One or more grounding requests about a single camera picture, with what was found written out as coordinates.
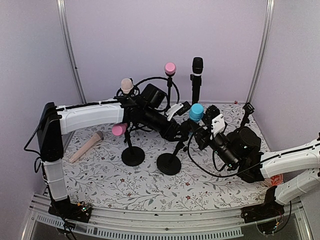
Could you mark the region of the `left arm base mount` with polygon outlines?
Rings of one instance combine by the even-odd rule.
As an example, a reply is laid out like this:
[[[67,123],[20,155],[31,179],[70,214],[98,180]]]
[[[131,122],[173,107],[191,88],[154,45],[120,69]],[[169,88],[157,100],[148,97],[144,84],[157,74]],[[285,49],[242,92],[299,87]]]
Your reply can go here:
[[[84,201],[72,203],[69,196],[64,200],[52,200],[48,213],[61,219],[88,223],[91,218],[92,204]]]

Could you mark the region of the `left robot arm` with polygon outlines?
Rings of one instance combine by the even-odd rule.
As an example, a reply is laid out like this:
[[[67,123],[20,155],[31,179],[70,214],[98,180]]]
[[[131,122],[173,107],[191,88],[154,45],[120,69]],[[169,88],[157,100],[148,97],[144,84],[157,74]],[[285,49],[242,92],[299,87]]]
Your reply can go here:
[[[174,116],[184,114],[190,109],[190,104],[177,102],[161,113],[158,107],[170,95],[151,83],[140,94],[135,94],[137,89],[135,85],[123,83],[121,95],[108,100],[70,106],[55,106],[53,102],[45,105],[36,133],[45,181],[52,199],[56,201],[54,207],[63,217],[70,217],[75,211],[74,205],[67,200],[62,167],[63,135],[97,125],[115,124],[114,133],[124,135],[128,144],[121,156],[127,166],[137,166],[145,159],[144,151],[131,144],[130,125],[148,127],[168,142],[183,139],[181,125]]]

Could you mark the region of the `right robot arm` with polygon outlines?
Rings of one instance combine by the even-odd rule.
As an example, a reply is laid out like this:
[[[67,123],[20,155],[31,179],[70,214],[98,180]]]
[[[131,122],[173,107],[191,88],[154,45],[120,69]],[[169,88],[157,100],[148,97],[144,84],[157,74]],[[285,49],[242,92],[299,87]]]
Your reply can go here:
[[[211,105],[203,114],[204,129],[193,126],[193,135],[200,150],[211,147],[223,163],[246,183],[261,182],[279,174],[301,170],[292,180],[270,187],[259,206],[262,218],[269,218],[292,199],[314,189],[320,183],[320,140],[282,151],[261,152],[262,140],[247,125],[254,112],[250,103],[243,106],[240,126],[224,134],[226,122],[220,110]]]

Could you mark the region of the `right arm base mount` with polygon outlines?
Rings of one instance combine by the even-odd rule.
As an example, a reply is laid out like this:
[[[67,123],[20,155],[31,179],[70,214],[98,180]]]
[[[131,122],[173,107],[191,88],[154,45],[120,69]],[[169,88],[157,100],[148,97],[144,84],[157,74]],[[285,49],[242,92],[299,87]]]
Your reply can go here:
[[[266,191],[263,203],[241,208],[240,216],[245,223],[261,221],[285,213],[284,205],[276,202],[276,188],[276,186],[273,186]]]

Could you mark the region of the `blue microphone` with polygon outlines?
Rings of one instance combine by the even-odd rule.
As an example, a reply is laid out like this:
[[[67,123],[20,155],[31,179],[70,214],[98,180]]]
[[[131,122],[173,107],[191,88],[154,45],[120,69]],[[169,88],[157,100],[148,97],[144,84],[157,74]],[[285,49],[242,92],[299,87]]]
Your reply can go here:
[[[189,119],[198,123],[204,115],[204,107],[200,103],[195,103],[191,106],[188,116]]]

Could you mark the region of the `floral table mat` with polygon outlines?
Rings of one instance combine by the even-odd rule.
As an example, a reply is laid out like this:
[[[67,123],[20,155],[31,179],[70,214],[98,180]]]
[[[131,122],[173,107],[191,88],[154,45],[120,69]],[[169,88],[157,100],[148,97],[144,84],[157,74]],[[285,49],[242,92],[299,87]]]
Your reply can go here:
[[[179,151],[181,170],[168,176],[157,168],[160,154],[172,153],[176,144],[155,132],[137,130],[130,138],[145,152],[142,164],[131,167],[122,162],[127,147],[123,136],[112,134],[111,125],[98,125],[73,133],[62,159],[67,194],[72,202],[96,207],[137,211],[215,210],[262,203],[269,180],[246,183],[231,171],[211,148],[199,150],[192,142],[190,151]],[[80,159],[70,158],[97,132],[103,140]]]

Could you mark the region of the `beige pink microphone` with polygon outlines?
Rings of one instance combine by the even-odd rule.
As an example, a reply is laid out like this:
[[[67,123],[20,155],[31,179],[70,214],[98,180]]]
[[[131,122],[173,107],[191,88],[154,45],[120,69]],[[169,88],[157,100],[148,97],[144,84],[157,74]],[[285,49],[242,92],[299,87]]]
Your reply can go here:
[[[104,134],[102,131],[95,132],[92,137],[77,150],[77,152],[70,158],[69,162],[71,164],[75,163],[79,160],[92,146],[94,146],[97,142],[104,139]]]

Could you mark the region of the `black tripod shockmount stand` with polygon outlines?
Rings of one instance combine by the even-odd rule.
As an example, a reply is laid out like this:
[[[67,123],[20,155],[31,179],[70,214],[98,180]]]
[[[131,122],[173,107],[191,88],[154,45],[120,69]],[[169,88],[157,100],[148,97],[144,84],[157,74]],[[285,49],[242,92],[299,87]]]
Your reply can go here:
[[[139,127],[143,112],[142,106],[138,103],[139,99],[135,99],[134,97],[135,89],[136,87],[134,86],[132,93],[123,94],[120,88],[119,92],[122,95],[115,97],[116,103],[123,109],[123,118],[120,119],[119,123],[127,123],[129,133],[143,129],[142,126]]]

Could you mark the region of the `right aluminium frame post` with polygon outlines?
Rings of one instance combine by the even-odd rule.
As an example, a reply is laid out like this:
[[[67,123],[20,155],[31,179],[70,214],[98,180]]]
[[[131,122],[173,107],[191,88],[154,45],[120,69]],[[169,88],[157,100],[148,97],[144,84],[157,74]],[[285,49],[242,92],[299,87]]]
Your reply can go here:
[[[253,75],[251,84],[249,87],[248,95],[246,98],[247,103],[251,103],[254,99],[255,92],[258,86],[260,74],[263,67],[264,57],[268,45],[268,40],[270,36],[270,31],[272,27],[272,21],[273,21],[273,13],[275,8],[275,1],[274,0],[267,0],[266,1],[266,10],[265,10],[265,16],[264,16],[264,23],[262,28],[262,36],[260,41],[260,47],[257,55],[256,64],[254,67]]]

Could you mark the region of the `aluminium frame post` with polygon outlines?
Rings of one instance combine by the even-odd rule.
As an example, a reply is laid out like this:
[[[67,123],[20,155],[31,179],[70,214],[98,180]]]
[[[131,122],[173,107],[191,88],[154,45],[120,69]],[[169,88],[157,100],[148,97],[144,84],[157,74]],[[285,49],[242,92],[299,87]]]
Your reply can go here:
[[[256,64],[254,67],[253,75],[251,84],[249,87],[248,95],[246,98],[247,103],[251,103],[254,99],[255,92],[258,86],[260,74],[263,67],[264,57],[268,45],[268,40],[270,36],[270,31],[272,27],[272,21],[273,21],[273,13],[275,8],[275,1],[274,0],[267,0],[266,1],[266,10],[265,10],[265,16],[264,16],[264,23],[262,28],[262,36],[260,41],[260,47],[257,55]]]
[[[62,30],[62,35],[63,35],[65,47],[66,47],[67,56],[70,63],[70,69],[71,69],[72,77],[74,80],[75,88],[76,88],[78,97],[80,99],[80,102],[82,104],[86,104],[87,99],[85,96],[83,85],[81,83],[79,69],[78,69],[75,54],[73,51],[72,40],[71,40],[68,19],[67,19],[65,0],[57,0],[56,3],[57,3],[57,11],[58,11],[61,30]]]

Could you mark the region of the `beige microphone in shockmount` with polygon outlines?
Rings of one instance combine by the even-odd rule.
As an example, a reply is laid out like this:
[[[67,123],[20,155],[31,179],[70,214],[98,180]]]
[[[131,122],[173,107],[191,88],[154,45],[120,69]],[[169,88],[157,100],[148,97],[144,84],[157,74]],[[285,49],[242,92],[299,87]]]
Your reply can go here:
[[[121,81],[120,89],[124,95],[128,95],[133,92],[134,84],[131,78],[124,78]]]

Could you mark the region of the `pink microphone back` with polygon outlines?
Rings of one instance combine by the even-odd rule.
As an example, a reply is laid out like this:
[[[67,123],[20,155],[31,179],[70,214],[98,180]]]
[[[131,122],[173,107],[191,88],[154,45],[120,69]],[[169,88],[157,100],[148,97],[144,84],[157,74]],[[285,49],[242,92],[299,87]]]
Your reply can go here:
[[[174,76],[176,73],[177,67],[173,62],[167,62],[164,65],[164,72],[167,76]]]

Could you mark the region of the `black microphone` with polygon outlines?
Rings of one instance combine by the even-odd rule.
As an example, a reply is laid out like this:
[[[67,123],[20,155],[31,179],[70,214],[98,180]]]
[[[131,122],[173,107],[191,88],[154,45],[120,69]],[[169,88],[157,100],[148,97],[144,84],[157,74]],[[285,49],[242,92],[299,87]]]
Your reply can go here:
[[[203,68],[203,59],[201,57],[194,57],[192,61],[192,74],[202,76]]]

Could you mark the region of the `red white patterned bowl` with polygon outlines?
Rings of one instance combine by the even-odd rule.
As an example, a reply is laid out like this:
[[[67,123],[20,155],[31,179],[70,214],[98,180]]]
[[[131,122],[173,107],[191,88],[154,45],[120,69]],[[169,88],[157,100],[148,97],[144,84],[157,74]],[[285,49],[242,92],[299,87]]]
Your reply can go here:
[[[277,175],[270,177],[269,184],[271,186],[278,186],[278,185],[282,184],[283,181],[284,181],[283,174],[277,174]]]

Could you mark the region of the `left aluminium frame post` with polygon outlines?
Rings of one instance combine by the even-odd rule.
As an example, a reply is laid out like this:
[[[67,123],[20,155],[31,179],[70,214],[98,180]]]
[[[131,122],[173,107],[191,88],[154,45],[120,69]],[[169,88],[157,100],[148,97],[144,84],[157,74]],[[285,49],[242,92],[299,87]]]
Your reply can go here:
[[[78,69],[75,54],[73,51],[72,40],[71,40],[68,19],[67,19],[65,0],[57,0],[56,3],[57,3],[57,11],[58,11],[61,30],[62,30],[62,35],[63,35],[65,47],[66,47],[67,56],[70,63],[70,69],[71,69],[72,77],[74,80],[75,88],[76,88],[78,97],[80,99],[80,102],[82,104],[86,104],[87,99],[85,96],[83,85],[81,83],[79,69]]]

